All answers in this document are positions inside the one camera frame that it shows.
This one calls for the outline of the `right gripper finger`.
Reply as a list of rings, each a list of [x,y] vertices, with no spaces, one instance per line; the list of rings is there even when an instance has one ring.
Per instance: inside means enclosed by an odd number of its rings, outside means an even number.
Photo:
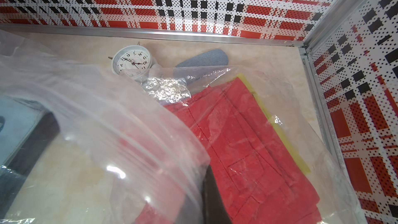
[[[224,208],[211,166],[206,170],[202,187],[203,219],[205,224],[231,224]]]

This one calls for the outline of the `red garment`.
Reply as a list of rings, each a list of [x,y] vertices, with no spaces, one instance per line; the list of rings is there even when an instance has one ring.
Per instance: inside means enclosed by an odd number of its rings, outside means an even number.
[[[232,224],[316,224],[319,196],[239,78],[166,108],[198,138]]]

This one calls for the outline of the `clear plastic vacuum bag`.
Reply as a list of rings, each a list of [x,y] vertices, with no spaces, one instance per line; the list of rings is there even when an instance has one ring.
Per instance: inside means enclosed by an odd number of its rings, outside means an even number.
[[[1,96],[36,101],[60,133],[27,177],[3,224],[204,224],[202,187],[210,157],[166,106],[242,73],[309,166],[320,200],[316,224],[363,224],[346,174],[301,115],[279,69],[211,67],[199,79],[155,66],[137,82],[111,68],[64,60],[1,32]]]

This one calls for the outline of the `light blue garment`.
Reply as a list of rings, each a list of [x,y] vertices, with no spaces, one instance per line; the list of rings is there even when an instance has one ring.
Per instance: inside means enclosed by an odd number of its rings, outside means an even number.
[[[36,101],[1,96],[1,165],[12,160],[47,113]]]

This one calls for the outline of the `dark grey trousers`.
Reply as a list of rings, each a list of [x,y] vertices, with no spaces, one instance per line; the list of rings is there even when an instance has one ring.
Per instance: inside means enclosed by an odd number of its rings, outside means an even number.
[[[40,156],[59,133],[53,113],[45,114],[16,154],[1,167],[1,219],[5,218]]]

